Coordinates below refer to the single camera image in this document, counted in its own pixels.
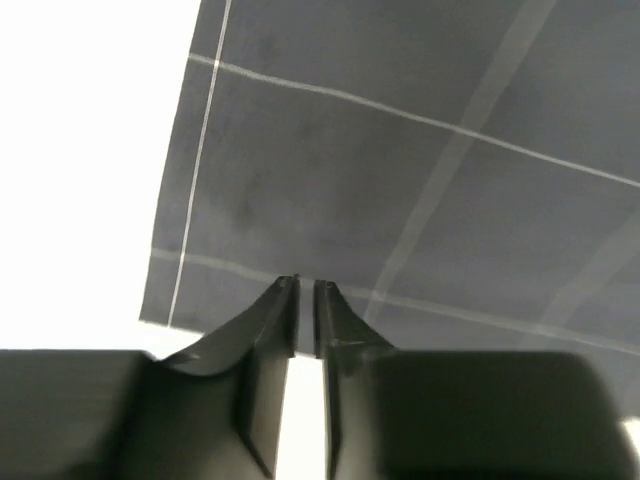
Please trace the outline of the dark grey checked cloth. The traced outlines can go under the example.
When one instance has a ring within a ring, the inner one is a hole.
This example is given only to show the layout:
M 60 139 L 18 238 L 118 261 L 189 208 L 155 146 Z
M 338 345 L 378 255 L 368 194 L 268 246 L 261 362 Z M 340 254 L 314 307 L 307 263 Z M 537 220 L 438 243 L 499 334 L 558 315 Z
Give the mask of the dark grey checked cloth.
M 635 1 L 203 1 L 140 317 L 275 276 L 395 342 L 639 353 Z

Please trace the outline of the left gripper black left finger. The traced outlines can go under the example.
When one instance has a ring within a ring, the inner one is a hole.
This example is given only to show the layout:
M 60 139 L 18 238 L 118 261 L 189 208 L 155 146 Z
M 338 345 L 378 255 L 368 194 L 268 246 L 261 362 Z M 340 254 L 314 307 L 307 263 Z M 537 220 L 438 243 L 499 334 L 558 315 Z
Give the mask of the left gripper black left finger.
M 5 479 L 271 479 L 300 284 L 165 359 L 133 350 L 3 350 Z

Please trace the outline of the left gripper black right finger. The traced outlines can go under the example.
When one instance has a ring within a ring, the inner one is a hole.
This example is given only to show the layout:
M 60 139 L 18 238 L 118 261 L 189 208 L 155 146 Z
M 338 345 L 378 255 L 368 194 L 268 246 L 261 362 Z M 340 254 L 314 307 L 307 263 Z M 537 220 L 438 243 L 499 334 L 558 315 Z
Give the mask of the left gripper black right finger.
M 634 479 L 603 381 L 558 351 L 395 347 L 339 288 L 313 288 L 330 479 Z

